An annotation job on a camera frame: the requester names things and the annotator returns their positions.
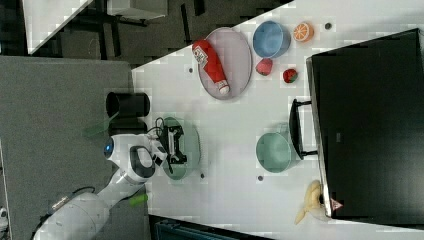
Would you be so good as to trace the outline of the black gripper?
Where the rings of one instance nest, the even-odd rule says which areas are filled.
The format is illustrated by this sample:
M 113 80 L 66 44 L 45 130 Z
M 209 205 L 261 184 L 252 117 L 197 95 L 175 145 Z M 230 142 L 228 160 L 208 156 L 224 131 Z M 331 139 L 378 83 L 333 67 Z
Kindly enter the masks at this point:
M 168 164 L 184 164 L 187 156 L 180 149 L 180 138 L 183 136 L 181 126 L 164 126 L 160 135 L 160 142 L 166 150 Z

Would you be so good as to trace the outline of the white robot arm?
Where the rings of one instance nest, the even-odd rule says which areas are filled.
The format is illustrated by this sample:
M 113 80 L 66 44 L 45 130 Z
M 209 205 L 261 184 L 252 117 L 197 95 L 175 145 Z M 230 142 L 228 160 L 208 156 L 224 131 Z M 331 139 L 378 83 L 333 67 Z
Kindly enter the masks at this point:
M 117 170 L 99 192 L 73 192 L 52 206 L 31 240 L 92 240 L 103 229 L 111 209 L 133 196 L 162 164 L 184 160 L 180 151 L 182 126 L 159 128 L 157 133 L 117 134 L 105 147 L 105 158 Z

